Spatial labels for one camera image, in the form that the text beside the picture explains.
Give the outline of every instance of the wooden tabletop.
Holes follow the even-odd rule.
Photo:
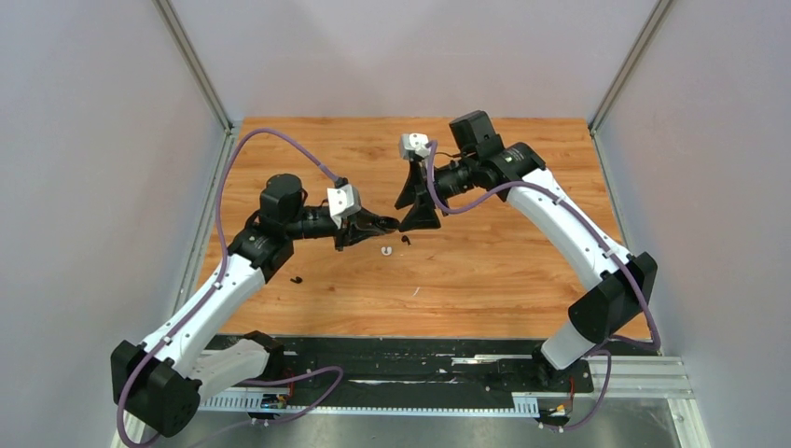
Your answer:
[[[397,218],[393,207],[407,177],[398,156],[402,133],[425,133],[439,150],[457,152],[450,119],[254,118],[240,135],[270,127],[295,138],[335,174],[349,178],[370,211]],[[583,119],[494,119],[506,145],[529,144],[569,196],[602,230],[619,240],[618,226],[596,152]],[[437,164],[445,163],[437,156]],[[258,209],[267,179],[291,173],[310,192],[308,204],[326,197],[331,182],[299,152],[270,135],[257,135],[231,170],[223,195],[227,237]],[[472,201],[476,189],[451,199]],[[336,252],[331,239],[296,241],[294,256],[223,328],[269,334],[546,338],[567,319],[567,308],[585,290],[564,258],[522,214],[492,198],[442,229],[394,233]],[[382,255],[383,246],[393,254]],[[219,262],[212,236],[202,279]],[[303,283],[289,281],[300,276]],[[642,316],[622,334],[643,338]]]

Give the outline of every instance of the white wall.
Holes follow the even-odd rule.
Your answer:
[[[678,0],[601,131],[716,448],[787,446],[791,3]]]
[[[234,119],[590,119],[655,0],[173,3]]]
[[[173,310],[220,128],[150,2],[5,2],[0,80],[0,444],[107,446],[110,353]]]

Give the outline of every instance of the purple cable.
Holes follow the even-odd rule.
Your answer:
[[[239,156],[239,153],[242,151],[242,147],[244,147],[244,144],[247,143],[248,140],[250,140],[252,137],[260,133],[268,133],[276,137],[282,138],[283,140],[291,144],[292,147],[296,148],[299,152],[301,152],[310,161],[312,161],[316,166],[318,166],[319,169],[322,171],[322,173],[324,173],[327,177],[329,177],[330,180],[332,180],[333,182],[338,180],[338,177],[334,173],[332,173],[329,170],[329,168],[327,168],[323,163],[321,163],[318,159],[316,159],[316,157],[313,156],[313,154],[311,154],[309,150],[307,150],[305,147],[300,145],[293,138],[289,137],[284,133],[280,133],[270,128],[259,128],[245,135],[242,138],[242,140],[240,140],[239,143],[236,145],[236,147],[233,149],[233,152],[230,154],[229,162],[226,164],[225,168],[223,169],[222,175],[219,178],[219,185],[217,186],[217,193],[215,198],[215,225],[217,227],[217,236],[219,237],[220,248],[222,250],[222,260],[220,261],[220,269],[219,269],[219,273],[217,274],[218,279],[225,278],[225,272],[228,270],[228,248],[226,246],[225,233],[223,232],[222,229],[222,219],[220,218],[220,206],[222,204],[223,189],[225,188],[226,180],[228,180],[230,167],[233,166],[233,163],[236,161],[237,156]],[[209,287],[209,289],[206,290],[206,293],[203,294],[203,297],[201,297],[201,299],[195,304],[195,306],[193,306],[192,309],[190,309],[184,315],[184,317],[181,318],[181,320],[179,320],[178,322],[175,323],[175,325],[173,325],[173,327],[167,332],[165,337],[172,338],[182,327],[184,327],[187,324],[187,322],[189,322],[189,320],[201,310],[203,305],[206,304],[206,302],[208,302],[209,299],[212,298],[212,295],[215,293],[215,291],[217,291],[215,285]],[[132,370],[132,374],[129,375],[129,378],[127,379],[126,383],[121,389],[121,395],[118,398],[118,409],[116,411],[116,429],[118,430],[118,437],[121,439],[121,441],[124,442],[126,446],[129,446],[130,448],[150,447],[154,444],[155,441],[157,441],[157,439],[160,436],[159,434],[157,434],[154,437],[152,437],[150,440],[142,443],[137,443],[133,441],[132,439],[130,439],[129,434],[127,434],[126,432],[126,427],[123,421],[123,412],[126,409],[126,402],[127,399],[129,398],[129,394],[130,391],[132,390],[132,385],[134,384],[135,380],[137,380],[137,377],[140,376],[140,372],[146,366],[148,361],[150,361],[151,358],[153,358],[159,352],[159,350],[161,350],[162,347],[164,346],[165,346],[164,341],[159,341],[156,345],[154,345],[154,348],[151,349],[150,352],[146,353],[146,355],[143,357],[140,363],[137,364],[134,370]]]
[[[545,196],[547,196],[548,198],[550,198],[554,203],[561,205],[564,209],[566,209],[566,211],[568,211],[573,217],[575,217],[576,220],[579,221],[579,223],[582,224],[583,227],[585,227],[585,230],[588,231],[588,233],[590,234],[590,236],[593,237],[594,240],[596,240],[596,243],[604,252],[610,250],[610,246],[607,244],[604,238],[602,238],[599,232],[597,232],[596,229],[594,229],[593,226],[590,224],[590,222],[587,219],[585,219],[585,217],[583,217],[582,214],[579,213],[579,211],[577,211],[571,204],[567,203],[566,201],[559,201],[560,197],[558,195],[556,195],[549,189],[545,189],[544,187],[533,184],[531,182],[525,182],[523,180],[506,182],[505,184],[501,184],[493,189],[490,189],[472,203],[469,203],[460,208],[455,208],[455,209],[449,208],[444,203],[442,203],[442,201],[437,196],[437,188],[434,185],[434,157],[437,155],[437,146],[438,146],[437,140],[432,140],[431,142],[429,142],[428,146],[429,146],[428,161],[427,161],[428,166],[426,167],[425,170],[428,176],[428,182],[427,182],[428,194],[431,196],[431,199],[432,201],[434,201],[434,204],[437,206],[437,208],[439,208],[443,212],[449,215],[459,215],[461,213],[472,210],[482,202],[491,198],[494,194],[497,194],[498,192],[504,189],[525,187],[527,189],[538,191],[544,194]],[[640,307],[643,309],[643,314],[645,315],[645,321],[648,324],[648,331],[651,333],[650,343],[642,343],[619,335],[614,335],[613,339],[617,339],[625,343],[630,343],[632,345],[635,345],[645,350],[651,350],[651,351],[659,350],[661,348],[661,338],[659,337],[659,331],[657,330],[657,324],[654,321],[654,316],[651,314],[651,311],[648,309],[648,302],[645,301],[643,290],[640,289],[640,286],[637,285],[637,280],[634,279],[634,275],[631,274],[629,269],[626,268],[626,265],[623,264],[623,262],[616,256],[616,254],[611,254],[610,259],[613,260],[616,266],[618,266],[618,268],[623,272],[624,276],[626,277],[626,280],[629,282],[629,285],[631,286],[631,289],[634,291],[634,295],[637,297],[637,301],[640,303]]]
[[[323,367],[323,368],[318,369],[316,371],[312,371],[310,373],[305,373],[305,374],[302,374],[302,375],[299,375],[299,376],[295,376],[295,377],[292,377],[292,378],[286,378],[284,380],[277,380],[277,381],[247,380],[247,381],[242,381],[242,385],[256,385],[256,386],[263,386],[263,387],[272,387],[272,386],[276,386],[276,385],[287,385],[289,383],[294,383],[296,381],[306,380],[308,378],[313,378],[314,376],[320,375],[322,373],[327,373],[328,371],[335,371],[335,372],[338,373],[338,377],[335,379],[335,382],[325,391],[324,394],[322,394],[321,397],[319,397],[316,401],[311,403],[311,405],[309,405],[308,407],[306,407],[302,411],[299,411],[298,413],[293,413],[291,415],[288,415],[287,417],[279,418],[279,419],[276,419],[276,420],[253,419],[252,422],[250,420],[244,420],[244,421],[239,422],[239,423],[234,423],[232,425],[228,425],[227,427],[224,427],[224,428],[218,430],[216,433],[206,437],[205,439],[203,439],[201,441],[198,441],[197,443],[189,445],[189,448],[195,448],[197,446],[203,445],[204,443],[206,443],[208,441],[211,441],[213,439],[216,439],[217,437],[225,434],[226,432],[232,431],[232,430],[237,429],[239,427],[249,427],[249,426],[252,426],[252,425],[264,425],[264,426],[279,425],[279,424],[282,424],[282,423],[288,423],[288,422],[293,422],[294,420],[297,420],[298,418],[304,416],[306,413],[309,413],[310,411],[315,409],[319,404],[321,404],[322,401],[324,401],[329,396],[329,394],[332,393],[332,391],[335,390],[336,387],[338,387],[338,385],[340,384],[340,379],[343,378],[343,369],[341,369],[338,366],[329,366],[329,367]]]

